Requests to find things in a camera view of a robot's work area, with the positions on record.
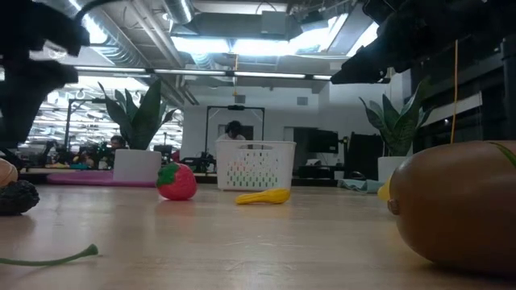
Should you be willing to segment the long ceiling light strip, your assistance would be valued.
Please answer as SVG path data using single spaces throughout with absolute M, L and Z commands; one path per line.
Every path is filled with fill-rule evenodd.
M 79 72 L 88 73 L 125 73 L 133 75 L 182 75 L 182 76 L 204 76 L 204 77 L 255 77 L 288 80 L 308 80 L 308 81 L 329 81 L 330 75 L 314 75 L 305 73 L 287 72 L 249 72 L 249 71 L 224 71 L 224 70 L 199 70 L 184 68 L 122 68 L 122 67 L 102 67 L 102 66 L 80 66 L 75 69 Z

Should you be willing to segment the purple cloth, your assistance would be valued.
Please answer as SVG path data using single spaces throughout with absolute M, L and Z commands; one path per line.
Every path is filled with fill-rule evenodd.
M 78 172 L 52 173 L 52 174 L 47 175 L 47 182 L 49 184 L 93 185 L 93 186 L 107 186 L 107 187 L 155 188 L 157 179 L 158 179 L 158 175 L 155 174 L 154 177 L 148 181 L 114 180 L 112 171 L 78 171 Z

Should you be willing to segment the black background monitor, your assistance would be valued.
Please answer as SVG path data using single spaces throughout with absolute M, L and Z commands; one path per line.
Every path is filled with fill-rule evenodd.
M 331 154 L 339 152 L 339 136 L 334 131 L 296 127 L 293 129 L 293 138 L 305 152 Z

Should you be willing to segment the yellow toy banana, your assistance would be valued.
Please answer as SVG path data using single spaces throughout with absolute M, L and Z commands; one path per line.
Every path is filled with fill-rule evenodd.
M 287 188 L 271 188 L 258 193 L 247 193 L 237 196 L 237 205 L 250 204 L 283 204 L 290 198 L 290 190 Z

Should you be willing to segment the white perforated plastic basket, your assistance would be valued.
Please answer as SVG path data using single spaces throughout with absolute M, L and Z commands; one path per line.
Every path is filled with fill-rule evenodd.
M 263 191 L 291 187 L 295 142 L 218 140 L 218 188 Z

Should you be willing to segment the large red toy strawberry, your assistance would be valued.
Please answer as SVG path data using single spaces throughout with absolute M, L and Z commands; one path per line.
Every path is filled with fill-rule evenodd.
M 170 163 L 158 171 L 156 188 L 165 199 L 186 201 L 196 194 L 197 181 L 187 165 Z

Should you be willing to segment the black background panel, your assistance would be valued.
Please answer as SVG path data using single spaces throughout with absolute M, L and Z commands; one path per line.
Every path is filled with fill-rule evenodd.
M 379 135 L 352 132 L 345 159 L 347 175 L 359 180 L 378 180 L 378 159 L 383 156 L 383 146 Z

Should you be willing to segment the silver ceiling air duct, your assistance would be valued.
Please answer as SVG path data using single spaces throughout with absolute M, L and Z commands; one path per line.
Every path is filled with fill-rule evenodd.
M 163 0 L 170 19 L 176 24 L 190 23 L 194 18 L 194 6 L 191 0 Z

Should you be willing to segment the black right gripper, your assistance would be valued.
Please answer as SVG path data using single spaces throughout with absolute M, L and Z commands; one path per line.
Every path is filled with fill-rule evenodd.
M 456 25 L 460 0 L 367 0 L 377 38 L 342 63 L 333 85 L 373 84 L 388 68 L 401 73 L 439 49 Z

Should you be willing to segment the snake plant in white pot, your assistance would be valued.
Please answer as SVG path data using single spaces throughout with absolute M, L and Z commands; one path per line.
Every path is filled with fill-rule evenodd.
M 424 110 L 422 102 L 431 87 L 430 78 L 424 78 L 410 100 L 398 112 L 391 101 L 383 94 L 382 105 L 375 101 L 362 102 L 369 123 L 380 132 L 388 151 L 387 156 L 380 157 L 378 163 L 378 180 L 385 183 L 406 159 L 418 129 L 427 121 L 432 110 Z
M 104 96 L 106 110 L 110 119 L 119 125 L 119 132 L 127 143 L 127 148 L 114 151 L 113 179 L 122 183 L 148 183 L 157 179 L 161 168 L 161 154 L 151 151 L 149 145 L 157 131 L 169 122 L 175 110 L 167 111 L 161 101 L 162 82 L 155 81 L 138 105 L 129 91 L 114 94 L 125 104 Z

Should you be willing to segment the brown toy kiwi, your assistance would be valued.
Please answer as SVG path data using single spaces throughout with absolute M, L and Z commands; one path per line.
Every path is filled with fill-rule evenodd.
M 516 141 L 427 148 L 395 169 L 386 187 L 389 212 L 416 254 L 516 280 Z

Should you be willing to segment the black background gantry frame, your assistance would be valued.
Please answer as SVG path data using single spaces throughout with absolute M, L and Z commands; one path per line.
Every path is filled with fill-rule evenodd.
M 205 145 L 207 146 L 208 135 L 209 135 L 209 122 L 210 122 L 210 110 L 211 109 L 225 109 L 225 110 L 260 110 L 262 113 L 261 118 L 261 140 L 264 140 L 264 128 L 265 128 L 265 111 L 264 107 L 252 107 L 252 106 L 241 106 L 241 105 L 229 105 L 229 106 L 207 106 L 206 107 L 206 123 L 205 123 Z
M 70 98 L 68 100 L 68 108 L 67 108 L 67 118 L 65 123 L 65 133 L 64 133 L 64 146 L 67 151 L 70 151 L 70 123 L 71 116 L 74 114 L 82 105 L 86 102 L 91 102 L 95 104 L 105 104 L 106 100 L 104 98 L 95 97 L 93 99 L 79 99 L 79 98 Z

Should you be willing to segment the grey ceiling box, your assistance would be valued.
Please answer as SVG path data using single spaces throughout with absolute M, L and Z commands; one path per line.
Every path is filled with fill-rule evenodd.
M 263 10 L 261 12 L 261 29 L 264 35 L 284 36 L 286 31 L 287 15 L 282 11 Z

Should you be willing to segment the tan toy potato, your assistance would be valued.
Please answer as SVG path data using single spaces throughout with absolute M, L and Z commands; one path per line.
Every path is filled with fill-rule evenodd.
M 18 178 L 17 168 L 10 162 L 0 158 L 0 188 L 17 181 Z

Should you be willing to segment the yellow toy lemon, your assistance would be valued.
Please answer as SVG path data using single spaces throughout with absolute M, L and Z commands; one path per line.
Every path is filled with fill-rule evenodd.
M 382 201 L 388 201 L 390 199 L 390 182 L 392 177 L 390 177 L 377 191 L 377 196 Z

